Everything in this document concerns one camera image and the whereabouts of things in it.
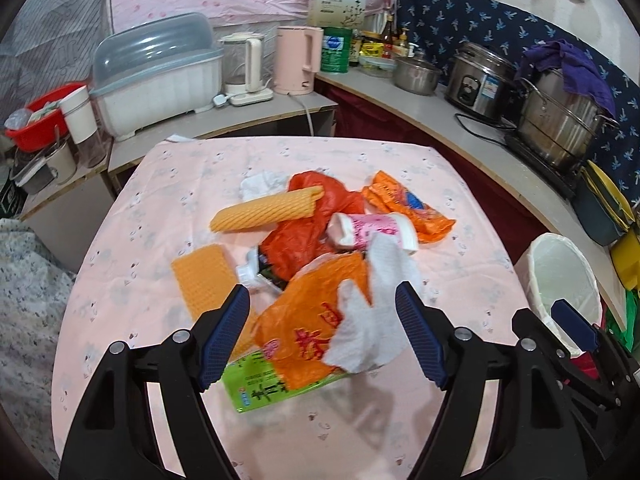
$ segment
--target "crumpled tissue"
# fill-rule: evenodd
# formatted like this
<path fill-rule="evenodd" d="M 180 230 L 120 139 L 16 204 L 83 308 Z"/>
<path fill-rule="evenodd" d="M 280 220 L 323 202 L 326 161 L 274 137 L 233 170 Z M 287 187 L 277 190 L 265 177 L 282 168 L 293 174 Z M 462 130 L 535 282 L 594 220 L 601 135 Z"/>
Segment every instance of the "crumpled tissue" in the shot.
<path fill-rule="evenodd" d="M 243 202 L 262 198 L 263 196 L 284 193 L 289 184 L 289 175 L 273 173 L 273 171 L 261 171 L 246 177 L 240 183 L 240 198 Z"/>
<path fill-rule="evenodd" d="M 338 286 L 343 319 L 322 358 L 352 374 L 381 367 L 407 348 L 409 339 L 396 313 L 396 287 L 409 282 L 420 297 L 424 288 L 418 265 L 393 236 L 373 235 L 367 264 L 372 305 L 352 280 Z"/>

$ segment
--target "translucent blue lid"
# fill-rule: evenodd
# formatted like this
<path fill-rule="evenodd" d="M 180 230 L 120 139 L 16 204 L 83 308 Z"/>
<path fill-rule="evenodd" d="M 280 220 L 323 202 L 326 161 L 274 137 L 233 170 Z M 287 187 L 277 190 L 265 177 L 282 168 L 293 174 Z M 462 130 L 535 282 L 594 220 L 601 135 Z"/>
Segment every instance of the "translucent blue lid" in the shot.
<path fill-rule="evenodd" d="M 92 96 L 181 66 L 215 59 L 213 33 L 199 12 L 145 23 L 105 38 L 94 53 Z"/>

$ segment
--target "pink tablecloth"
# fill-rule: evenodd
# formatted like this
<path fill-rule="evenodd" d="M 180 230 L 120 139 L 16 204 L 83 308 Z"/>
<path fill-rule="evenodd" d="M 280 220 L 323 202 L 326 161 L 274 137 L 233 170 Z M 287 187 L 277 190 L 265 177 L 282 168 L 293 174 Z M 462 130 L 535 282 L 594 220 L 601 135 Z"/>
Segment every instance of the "pink tablecloth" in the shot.
<path fill-rule="evenodd" d="M 454 325 L 512 344 L 511 316 L 527 306 L 491 224 L 450 164 L 434 149 L 357 139 L 259 137 L 162 143 L 119 195 L 85 257 L 69 299 L 52 384 L 52 423 L 62 454 L 74 412 L 110 342 L 157 344 L 192 325 L 170 269 L 181 254 L 214 241 L 236 264 L 266 232 L 214 235 L 219 209 L 239 201 L 244 176 L 261 170 L 323 168 L 349 189 L 377 170 L 457 219 L 445 240 L 414 256 L 429 302 Z M 260 310 L 268 295 L 252 297 Z M 411 349 L 379 370 L 253 412 L 236 413 L 221 383 L 205 394 L 210 418 L 240 478 L 253 480 L 404 479 L 425 443 L 443 398 Z M 159 389 L 150 387 L 164 464 L 181 472 Z M 481 465 L 495 406 L 490 384 L 467 469 Z"/>

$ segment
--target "screw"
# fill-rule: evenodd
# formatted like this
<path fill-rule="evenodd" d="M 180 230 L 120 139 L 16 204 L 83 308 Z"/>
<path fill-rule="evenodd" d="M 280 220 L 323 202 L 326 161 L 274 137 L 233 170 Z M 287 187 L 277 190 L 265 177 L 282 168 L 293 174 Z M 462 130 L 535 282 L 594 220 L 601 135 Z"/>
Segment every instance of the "screw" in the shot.
<path fill-rule="evenodd" d="M 472 333 L 471 330 L 462 326 L 455 329 L 453 335 L 456 336 L 456 339 L 460 339 L 460 341 L 469 341 L 471 339 Z"/>
<path fill-rule="evenodd" d="M 116 355 L 124 350 L 124 343 L 122 341 L 116 341 L 109 346 L 109 352 Z"/>
<path fill-rule="evenodd" d="M 527 352 L 533 352 L 536 349 L 536 342 L 533 341 L 533 339 L 526 337 L 520 342 L 520 346 L 522 346 Z"/>
<path fill-rule="evenodd" d="M 184 343 L 189 337 L 190 334 L 188 330 L 178 330 L 178 332 L 175 332 L 174 335 L 171 336 L 171 339 L 176 343 Z"/>

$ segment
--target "red plastic basket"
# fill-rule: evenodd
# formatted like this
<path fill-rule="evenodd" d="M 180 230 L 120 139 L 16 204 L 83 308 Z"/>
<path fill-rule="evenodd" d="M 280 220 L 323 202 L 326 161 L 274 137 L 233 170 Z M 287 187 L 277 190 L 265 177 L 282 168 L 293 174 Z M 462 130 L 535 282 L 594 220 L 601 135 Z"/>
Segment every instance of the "red plastic basket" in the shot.
<path fill-rule="evenodd" d="M 42 97 L 26 105 L 25 108 L 36 112 L 47 102 L 58 101 L 84 85 L 85 83 L 82 82 L 67 83 L 44 94 Z M 64 137 L 68 132 L 68 128 L 66 127 L 65 118 L 60 110 L 55 110 L 46 117 L 20 130 L 6 130 L 5 135 L 13 140 L 15 145 L 24 152 L 37 152 L 56 142 L 56 126 L 58 126 L 60 130 L 60 137 Z"/>

